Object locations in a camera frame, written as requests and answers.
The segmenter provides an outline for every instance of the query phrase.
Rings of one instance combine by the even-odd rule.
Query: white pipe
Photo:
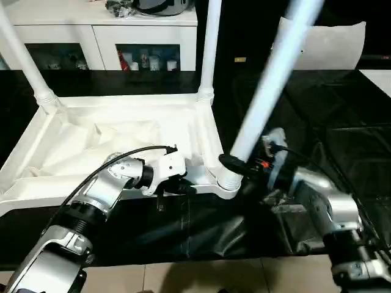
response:
[[[314,24],[322,5],[323,0],[291,2],[288,10],[291,26],[276,37],[268,64],[231,149],[232,156],[247,162],[292,72],[307,29]],[[241,179],[241,175],[224,167],[217,177],[220,186],[227,190],[239,188]]]
[[[58,103],[57,96],[48,87],[37,66],[31,58],[26,46],[22,43],[15,32],[15,29],[5,13],[4,6],[0,1],[0,30],[10,45],[13,53],[19,60],[23,73],[29,81],[38,105],[50,111]]]
[[[210,100],[213,103],[213,75],[216,61],[217,38],[222,0],[209,0],[208,19],[206,21],[205,44],[203,47],[201,83],[198,100]]]

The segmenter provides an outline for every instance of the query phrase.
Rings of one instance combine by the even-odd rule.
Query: black wire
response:
[[[171,151],[171,150],[173,150],[173,148],[171,146],[164,146],[164,145],[153,145],[153,146],[148,146],[148,147],[146,146],[144,148],[138,148],[136,150],[128,151],[126,153],[120,154],[119,156],[117,156],[117,157],[111,159],[110,161],[104,163],[102,166],[100,166],[94,172],[92,172],[85,180],[83,180],[82,183],[80,183],[76,187],[76,189],[73,192],[71,192],[70,195],[61,203],[61,205],[59,206],[58,210],[49,219],[49,222],[46,224],[45,229],[43,229],[41,235],[43,235],[46,232],[46,230],[51,226],[51,224],[53,223],[53,220],[60,213],[61,209],[63,209],[64,206],[67,205],[67,203],[80,191],[80,189],[84,185],[86,185],[99,172],[101,172],[102,170],[104,170],[107,167],[109,167],[111,164],[117,162],[118,160],[121,160],[124,157],[130,156],[132,154],[140,153],[141,151],[149,151],[149,150],[167,150],[167,151]]]
[[[301,153],[299,153],[298,151],[295,151],[295,150],[292,150],[291,148],[287,148],[286,146],[282,146],[282,145],[276,145],[276,148],[278,148],[280,151],[287,151],[289,153],[292,153],[294,154],[295,156],[301,158],[301,159],[304,159],[306,160],[307,162],[311,163],[314,167],[316,167],[317,169],[319,169],[324,175],[326,175],[329,179],[332,179],[332,176],[330,176],[330,174],[326,171],[326,169],[324,169],[322,166],[320,166],[318,163],[316,163],[313,159],[311,159],[310,157],[308,156],[305,156]]]

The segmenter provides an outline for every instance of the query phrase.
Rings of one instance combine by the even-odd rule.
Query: white shelf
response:
[[[135,15],[116,18],[104,0],[3,0],[12,24],[54,25],[89,24],[111,26],[197,26],[195,9],[175,16]]]

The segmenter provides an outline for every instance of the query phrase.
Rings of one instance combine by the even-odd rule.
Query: black table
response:
[[[59,96],[191,93],[194,73],[121,71],[44,72]],[[9,155],[37,109],[20,72],[0,72],[4,129],[0,162]],[[213,104],[224,151],[229,151],[258,74],[218,77]],[[294,72],[265,131],[283,127],[288,145],[324,167],[354,196],[384,245],[391,244],[391,98],[358,71]],[[287,164],[306,165],[288,157]],[[14,269],[35,244],[55,208],[14,210],[0,218],[0,269]],[[94,265],[145,264],[324,253],[308,214],[286,195],[154,198],[121,201],[94,246]]]

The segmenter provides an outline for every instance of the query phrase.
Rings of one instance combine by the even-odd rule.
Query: floor tile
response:
[[[144,290],[153,293],[267,293],[259,259],[149,264]]]
[[[326,255],[262,258],[271,293],[339,293]]]
[[[89,267],[81,293],[142,291],[145,266]]]
[[[0,272],[0,284],[6,285],[13,272]]]

